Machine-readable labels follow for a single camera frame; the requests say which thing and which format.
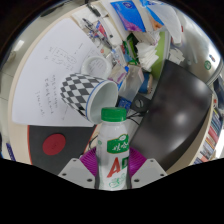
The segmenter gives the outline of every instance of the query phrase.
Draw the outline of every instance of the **plastic bottle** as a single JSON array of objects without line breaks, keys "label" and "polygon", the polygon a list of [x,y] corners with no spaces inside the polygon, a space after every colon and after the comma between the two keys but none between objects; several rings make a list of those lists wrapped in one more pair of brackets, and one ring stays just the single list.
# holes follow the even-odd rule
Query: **plastic bottle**
[{"label": "plastic bottle", "polygon": [[99,189],[121,190],[126,188],[129,157],[129,138],[125,127],[124,108],[103,108],[103,121],[96,147],[99,164]]}]

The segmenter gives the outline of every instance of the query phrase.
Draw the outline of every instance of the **black and white checkered mug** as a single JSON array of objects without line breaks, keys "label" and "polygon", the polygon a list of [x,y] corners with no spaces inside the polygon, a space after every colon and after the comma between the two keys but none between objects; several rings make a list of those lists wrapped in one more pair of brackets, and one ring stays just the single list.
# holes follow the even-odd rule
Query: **black and white checkered mug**
[{"label": "black and white checkered mug", "polygon": [[93,124],[101,123],[101,109],[114,107],[118,98],[115,82],[83,74],[71,74],[60,86],[62,100]]}]

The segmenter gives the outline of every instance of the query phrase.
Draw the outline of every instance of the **paper sheet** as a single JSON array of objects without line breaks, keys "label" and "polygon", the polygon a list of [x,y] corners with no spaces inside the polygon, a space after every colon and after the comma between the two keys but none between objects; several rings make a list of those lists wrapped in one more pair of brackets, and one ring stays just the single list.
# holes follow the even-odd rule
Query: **paper sheet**
[{"label": "paper sheet", "polygon": [[[67,18],[57,23],[40,40],[23,67],[14,95],[13,122],[92,127],[92,123],[61,100],[59,89],[66,76],[81,71],[84,59],[97,55],[101,53],[74,21]],[[98,73],[103,73],[102,69],[99,66]]]},{"label": "paper sheet", "polygon": [[128,35],[130,34],[129,31],[124,29],[124,25],[121,22],[119,16],[117,15],[115,9],[113,8],[113,6],[110,4],[112,0],[100,0],[101,4],[104,6],[104,8],[108,11],[109,15],[111,16],[111,18],[113,19],[114,23],[117,26],[117,30],[119,31],[121,37],[123,40],[126,40]]}]

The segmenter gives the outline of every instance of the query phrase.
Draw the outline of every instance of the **white paper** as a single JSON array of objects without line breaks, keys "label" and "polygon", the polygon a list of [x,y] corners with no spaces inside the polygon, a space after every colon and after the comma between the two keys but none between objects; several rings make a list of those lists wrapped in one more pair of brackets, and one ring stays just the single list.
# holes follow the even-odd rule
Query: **white paper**
[{"label": "white paper", "polygon": [[83,61],[101,53],[71,19],[57,23],[27,59],[18,80],[12,120],[39,126],[93,126],[60,97],[60,85],[81,71]]},{"label": "white paper", "polygon": [[[100,4],[94,5],[94,7],[99,11],[102,17],[105,17],[108,14],[108,12]],[[83,18],[88,19],[91,23],[95,23],[99,20],[99,18],[87,7],[73,13],[72,17],[77,21],[82,29],[84,29],[86,25]]]},{"label": "white paper", "polygon": [[114,24],[117,26],[117,30],[119,31],[122,39],[126,40],[128,35],[130,34],[130,32],[125,30],[124,25],[120,20],[120,17],[117,15],[117,12],[113,8],[113,6],[110,4],[110,2],[112,2],[112,1],[111,0],[100,0],[100,2],[104,6],[104,8],[108,11],[111,18],[113,19]]},{"label": "white paper", "polygon": [[173,37],[174,43],[181,43],[181,24],[174,9],[168,5],[148,5],[147,7],[161,19]]}]

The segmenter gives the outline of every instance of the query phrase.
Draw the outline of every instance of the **table surface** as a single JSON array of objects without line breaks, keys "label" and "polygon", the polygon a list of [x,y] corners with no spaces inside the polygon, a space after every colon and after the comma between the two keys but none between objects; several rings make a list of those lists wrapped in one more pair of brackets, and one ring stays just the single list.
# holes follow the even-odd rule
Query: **table surface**
[{"label": "table surface", "polygon": [[[26,51],[25,55],[23,56],[19,66],[17,68],[17,71],[16,71],[14,79],[13,79],[13,83],[12,83],[12,86],[11,86],[9,101],[8,101],[8,127],[9,127],[9,136],[10,136],[11,146],[13,148],[13,152],[14,152],[14,156],[16,158],[16,161],[18,161],[18,162],[22,162],[22,163],[26,163],[26,164],[32,164],[31,156],[30,156],[29,143],[28,143],[28,140],[29,140],[29,126],[16,124],[12,121],[12,103],[13,103],[13,98],[14,98],[14,94],[15,94],[16,85],[17,85],[18,80],[20,78],[20,74],[22,72],[23,66],[25,65],[25,63],[26,63],[27,59],[29,58],[29,55],[31,54],[34,47],[38,44],[38,42],[44,37],[44,35],[55,24],[57,24],[59,21],[61,21],[64,18],[72,18],[71,15],[74,12],[76,12],[80,9],[83,9],[84,7],[86,7],[86,6],[84,5],[84,6],[78,7],[74,10],[69,11],[68,13],[64,14],[63,16],[61,16],[60,18],[55,20],[52,24],[50,24],[44,31],[42,31],[42,33],[35,39],[35,41],[28,48],[28,50]],[[183,155],[180,158],[180,160],[177,161],[177,163],[174,164],[173,167],[170,168],[170,170],[168,172],[169,174],[173,173],[173,172],[175,172],[179,169],[184,168],[183,165],[181,165],[181,164],[184,164],[184,166],[186,167],[186,166],[193,163],[192,159],[195,158],[196,153],[197,153],[200,145],[202,144],[202,142],[205,138],[205,134],[207,133],[208,125],[210,124],[210,120],[211,120],[211,109],[209,110],[209,113],[206,117],[206,121],[205,121],[198,137],[192,143],[192,146],[189,148],[190,150],[187,150],[186,155]],[[98,133],[99,127],[97,127],[97,129],[95,130],[95,132],[93,134],[94,136]],[[133,126],[133,123],[129,123],[128,128],[131,130],[131,135],[133,135],[135,130],[137,129],[137,127]]]}]

